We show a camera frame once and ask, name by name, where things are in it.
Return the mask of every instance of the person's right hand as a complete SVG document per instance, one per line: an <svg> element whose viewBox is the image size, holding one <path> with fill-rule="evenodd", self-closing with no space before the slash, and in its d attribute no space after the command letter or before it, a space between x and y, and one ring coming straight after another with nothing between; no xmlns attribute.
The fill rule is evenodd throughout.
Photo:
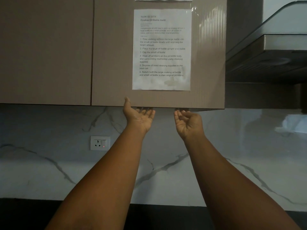
<svg viewBox="0 0 307 230"><path fill-rule="evenodd" d="M176 110L174 118L177 132L183 140L204 134L203 121L199 114Z"/></svg>

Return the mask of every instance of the electrical outlet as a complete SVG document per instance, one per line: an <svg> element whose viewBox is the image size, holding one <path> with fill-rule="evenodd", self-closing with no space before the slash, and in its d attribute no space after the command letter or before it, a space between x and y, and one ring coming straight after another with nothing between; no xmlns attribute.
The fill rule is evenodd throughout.
<svg viewBox="0 0 307 230"><path fill-rule="evenodd" d="M110 137L91 136L90 149L94 151L108 151L110 149Z"/></svg>

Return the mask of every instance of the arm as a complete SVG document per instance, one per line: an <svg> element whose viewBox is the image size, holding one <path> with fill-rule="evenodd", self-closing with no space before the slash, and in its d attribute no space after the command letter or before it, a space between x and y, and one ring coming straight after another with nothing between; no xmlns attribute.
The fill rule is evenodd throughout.
<svg viewBox="0 0 307 230"><path fill-rule="evenodd" d="M263 190L230 164L205 137L201 116L174 113L217 229L300 229Z"/></svg>
<svg viewBox="0 0 307 230"><path fill-rule="evenodd" d="M104 157L68 194L47 226L51 229L123 229L141 156L155 111L132 109L127 127Z"/></svg>

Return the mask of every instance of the person's left arm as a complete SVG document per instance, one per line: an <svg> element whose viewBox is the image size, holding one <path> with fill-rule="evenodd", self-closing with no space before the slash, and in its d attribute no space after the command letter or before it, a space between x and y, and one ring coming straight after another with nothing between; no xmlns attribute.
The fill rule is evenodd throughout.
<svg viewBox="0 0 307 230"><path fill-rule="evenodd" d="M154 110L134 110L125 98L127 126L111 149L68 194L51 229L123 229Z"/></svg>

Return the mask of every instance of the brown cabinet door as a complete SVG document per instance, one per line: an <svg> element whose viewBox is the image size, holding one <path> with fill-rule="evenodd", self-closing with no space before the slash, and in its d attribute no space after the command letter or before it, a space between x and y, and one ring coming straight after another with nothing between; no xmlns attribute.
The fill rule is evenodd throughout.
<svg viewBox="0 0 307 230"><path fill-rule="evenodd" d="M0 0L0 103L90 105L93 0Z"/></svg>
<svg viewBox="0 0 307 230"><path fill-rule="evenodd" d="M95 0L92 105L224 108L227 0ZM132 90L135 9L193 9L191 91Z"/></svg>

